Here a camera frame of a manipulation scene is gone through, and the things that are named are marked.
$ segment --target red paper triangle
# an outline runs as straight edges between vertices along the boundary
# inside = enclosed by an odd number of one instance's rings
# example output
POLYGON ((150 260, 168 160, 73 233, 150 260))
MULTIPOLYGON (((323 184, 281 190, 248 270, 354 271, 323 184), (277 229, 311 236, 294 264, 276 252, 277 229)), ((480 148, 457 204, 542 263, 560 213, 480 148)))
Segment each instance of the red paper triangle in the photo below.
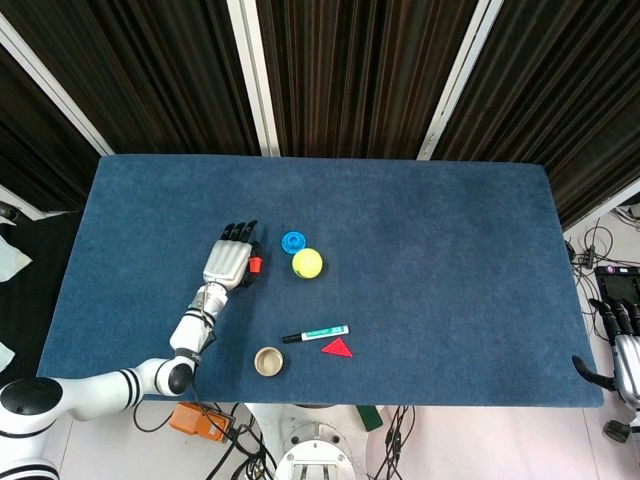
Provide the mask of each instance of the red paper triangle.
POLYGON ((340 355, 341 357, 353 357, 353 353, 344 343, 342 338, 336 338, 333 342, 322 349, 324 353, 330 353, 331 355, 340 355))

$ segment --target blue bottle cap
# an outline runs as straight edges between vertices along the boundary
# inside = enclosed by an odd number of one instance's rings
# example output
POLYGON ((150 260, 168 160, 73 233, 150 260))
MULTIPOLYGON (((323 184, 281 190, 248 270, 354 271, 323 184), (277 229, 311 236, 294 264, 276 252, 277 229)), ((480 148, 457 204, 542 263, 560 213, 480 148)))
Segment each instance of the blue bottle cap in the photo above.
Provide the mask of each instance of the blue bottle cap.
POLYGON ((282 249, 291 255, 294 255, 306 246, 307 239, 304 238, 304 235, 300 232, 287 232, 282 237, 282 249))

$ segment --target green marker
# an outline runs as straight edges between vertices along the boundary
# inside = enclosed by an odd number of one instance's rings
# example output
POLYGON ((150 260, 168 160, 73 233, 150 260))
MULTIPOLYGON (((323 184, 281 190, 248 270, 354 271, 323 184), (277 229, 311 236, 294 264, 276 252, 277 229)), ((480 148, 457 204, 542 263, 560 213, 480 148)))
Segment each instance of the green marker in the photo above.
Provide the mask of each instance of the green marker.
POLYGON ((282 343, 306 342, 307 340, 335 337, 337 335, 346 335, 347 333, 349 333, 349 327, 340 325, 339 327, 323 328, 322 330, 312 330, 311 332, 287 335, 286 337, 282 337, 282 343))

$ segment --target orange device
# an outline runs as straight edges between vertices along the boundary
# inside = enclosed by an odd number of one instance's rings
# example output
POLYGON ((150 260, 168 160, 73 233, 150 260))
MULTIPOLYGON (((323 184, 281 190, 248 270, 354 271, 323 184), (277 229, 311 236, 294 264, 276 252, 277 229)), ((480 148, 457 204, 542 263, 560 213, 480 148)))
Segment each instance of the orange device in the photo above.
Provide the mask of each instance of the orange device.
POLYGON ((187 435, 197 434, 214 442, 224 443, 227 437, 220 430, 228 434, 233 421, 234 418, 225 413, 206 408, 203 411, 203 408, 195 403, 180 402, 171 415, 169 425, 187 435))

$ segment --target yellow ball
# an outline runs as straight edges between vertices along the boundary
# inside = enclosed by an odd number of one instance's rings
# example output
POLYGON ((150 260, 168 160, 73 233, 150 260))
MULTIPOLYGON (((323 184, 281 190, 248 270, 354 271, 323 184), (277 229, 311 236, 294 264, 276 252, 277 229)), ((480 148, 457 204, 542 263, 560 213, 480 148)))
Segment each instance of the yellow ball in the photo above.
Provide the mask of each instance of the yellow ball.
POLYGON ((303 248, 293 256, 291 267, 300 278, 315 278, 322 271, 322 257, 313 248, 303 248))

